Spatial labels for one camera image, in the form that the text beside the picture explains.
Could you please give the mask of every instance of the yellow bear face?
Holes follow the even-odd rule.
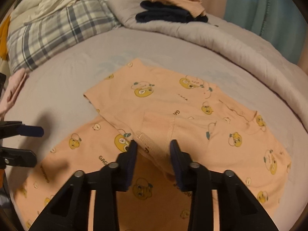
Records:
[[[27,228],[30,228],[31,225],[32,225],[32,221],[27,220],[27,221],[26,221],[26,227],[27,227]]]
[[[148,88],[145,88],[145,89],[142,89],[142,88],[135,89],[135,95],[138,96],[138,97],[147,97],[147,96],[151,95],[153,92],[154,91],[153,91],[152,87],[148,87]]]
[[[149,82],[135,82],[132,85],[132,89],[135,91],[135,95],[138,97],[147,97],[154,92],[154,84]]]
[[[188,209],[183,210],[181,215],[180,215],[180,217],[182,219],[187,219],[187,218],[189,218],[189,216],[190,216],[190,211]]]
[[[45,198],[45,200],[44,200],[44,206],[47,206],[47,204],[50,202],[50,199],[47,197],[47,198]]]
[[[186,89],[193,89],[193,88],[197,88],[198,86],[195,84],[192,84],[190,82],[189,79],[187,78],[181,78],[180,79],[180,84],[182,85],[182,87],[186,88]]]
[[[277,161],[273,155],[273,150],[267,150],[264,155],[265,166],[272,175],[277,172]]]
[[[27,198],[27,187],[26,186],[22,186],[21,188],[19,188],[19,191],[24,195],[25,198]]]
[[[201,110],[207,115],[211,115],[213,113],[213,109],[210,106],[202,106]]]
[[[81,138],[78,134],[72,134],[70,140],[68,141],[68,144],[71,149],[75,149],[80,146]]]
[[[242,137],[238,132],[234,132],[229,136],[229,144],[231,146],[240,147],[242,145]]]
[[[51,195],[49,198],[46,197],[44,200],[44,206],[47,206],[47,204],[51,201],[51,199],[54,197],[54,195]]]
[[[268,194],[265,191],[260,191],[257,195],[257,200],[261,203],[264,204],[269,200]]]
[[[290,170],[291,170],[291,165],[292,165],[292,162],[290,162],[290,163],[288,164],[288,166],[287,166],[287,173],[290,172]]]
[[[107,77],[105,78],[105,80],[110,80],[110,79],[112,79],[113,77],[114,77],[114,75],[111,74],[111,75],[107,76]]]
[[[115,145],[121,152],[126,152],[129,148],[129,141],[127,141],[123,135],[118,134],[115,137]]]
[[[266,123],[265,123],[265,121],[263,121],[262,116],[260,116],[260,115],[257,116],[256,122],[261,127],[262,131],[265,132],[266,131]]]
[[[144,178],[139,178],[133,186],[133,194],[140,200],[146,200],[152,196],[153,186]]]

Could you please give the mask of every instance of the pink clothing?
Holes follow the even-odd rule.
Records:
[[[24,68],[19,69],[15,74],[9,77],[9,84],[0,102],[0,120],[3,120],[6,112],[14,106],[26,78],[27,74]]]
[[[129,191],[117,194],[121,231],[187,230],[191,192],[182,193],[174,181],[172,139],[209,170],[235,171],[270,215],[278,207],[291,166],[288,153],[257,111],[215,84],[135,59],[85,96],[100,115],[52,149],[15,193],[26,227],[74,171],[99,170],[126,152],[131,139],[140,153]],[[213,203],[218,231],[215,192]]]

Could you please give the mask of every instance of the black clip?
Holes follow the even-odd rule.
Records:
[[[188,231],[213,231],[212,189],[218,192],[220,231],[278,231],[262,205],[231,170],[209,171],[181,152],[176,140],[170,154],[177,184],[181,191],[192,191]]]
[[[116,192],[125,192],[131,184],[137,157],[132,140],[127,152],[100,171],[85,174],[76,171],[51,199],[29,231],[88,230],[91,191],[96,190],[93,231],[119,231]]]
[[[0,139],[16,135],[42,137],[44,130],[37,126],[27,126],[20,121],[0,121]],[[31,150],[0,146],[0,169],[9,166],[35,167],[36,155]]]

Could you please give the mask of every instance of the gray bed sheet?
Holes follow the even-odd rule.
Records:
[[[30,148],[42,160],[70,132],[97,115],[83,93],[134,58],[216,83],[239,103],[260,112],[292,157],[285,193],[274,216],[280,231],[289,230],[308,201],[307,132],[285,102],[254,76],[217,53],[180,39],[119,28],[56,55],[30,74],[6,115],[6,120],[42,126],[44,137],[15,136],[4,139],[3,145]],[[6,172],[14,191],[29,170],[9,167]]]

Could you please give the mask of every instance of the teal curtain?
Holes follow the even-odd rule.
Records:
[[[307,23],[292,0],[227,0],[224,19],[261,36],[297,64]]]

